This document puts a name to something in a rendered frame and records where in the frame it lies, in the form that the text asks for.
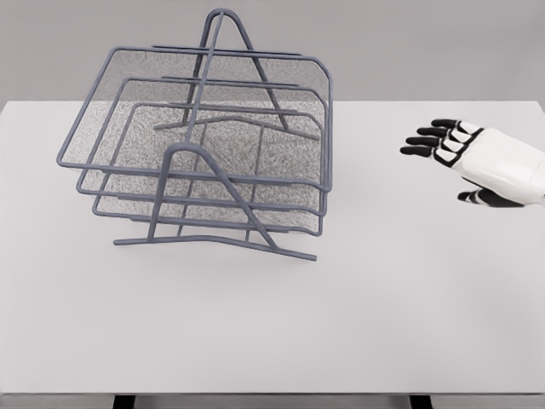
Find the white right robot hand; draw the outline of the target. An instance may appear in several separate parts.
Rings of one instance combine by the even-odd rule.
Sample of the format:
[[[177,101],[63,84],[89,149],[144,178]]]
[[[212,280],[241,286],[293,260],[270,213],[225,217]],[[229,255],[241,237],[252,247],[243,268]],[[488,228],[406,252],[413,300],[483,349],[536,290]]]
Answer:
[[[399,151],[430,158],[477,188],[457,199],[491,208],[545,207],[545,152],[493,128],[435,119]]]

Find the large grey mesh tray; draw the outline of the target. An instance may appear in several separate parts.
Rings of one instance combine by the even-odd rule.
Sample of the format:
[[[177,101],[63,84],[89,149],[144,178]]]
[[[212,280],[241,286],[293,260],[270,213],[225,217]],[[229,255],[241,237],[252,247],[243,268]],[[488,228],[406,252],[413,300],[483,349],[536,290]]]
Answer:
[[[332,186],[332,78],[316,58],[255,49],[116,47],[106,58],[56,162],[107,170],[103,142],[112,138],[118,106],[142,102],[180,109],[173,127],[196,123],[201,112],[270,115],[284,133],[320,143],[320,186]]]

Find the medium grey mesh tray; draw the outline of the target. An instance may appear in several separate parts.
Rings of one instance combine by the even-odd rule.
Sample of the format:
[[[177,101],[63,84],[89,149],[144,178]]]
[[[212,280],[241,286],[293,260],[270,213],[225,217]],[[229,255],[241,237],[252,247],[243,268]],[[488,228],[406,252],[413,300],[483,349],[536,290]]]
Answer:
[[[161,212],[170,217],[316,214],[330,187],[330,104],[298,84],[130,77],[94,97],[66,160],[101,211],[147,216],[167,148]]]

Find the small grey mesh tray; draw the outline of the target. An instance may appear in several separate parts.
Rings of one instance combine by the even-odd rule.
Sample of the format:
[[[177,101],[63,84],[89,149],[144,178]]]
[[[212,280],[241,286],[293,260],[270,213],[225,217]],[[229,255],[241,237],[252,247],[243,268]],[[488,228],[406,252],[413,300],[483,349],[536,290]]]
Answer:
[[[182,114],[166,106],[136,108],[121,106],[110,125],[112,138],[103,142],[106,164],[160,170],[166,148],[181,142],[187,127],[173,127]],[[270,185],[263,181],[234,182],[243,199],[258,204],[255,215],[267,227],[299,228],[318,231],[320,211],[320,143],[284,133],[269,123],[270,115],[205,110],[194,125],[191,142],[206,149],[232,176],[261,176],[309,181],[314,186],[295,183]],[[211,173],[208,165],[193,153],[179,152],[173,157],[173,170]],[[97,210],[132,216],[150,216],[158,178],[152,176],[110,175],[103,187],[108,193],[135,193],[144,200],[104,196]],[[229,200],[227,190],[217,181],[170,179],[165,195],[171,198]],[[234,207],[211,205],[163,204],[160,216],[189,219],[247,222],[245,214]]]

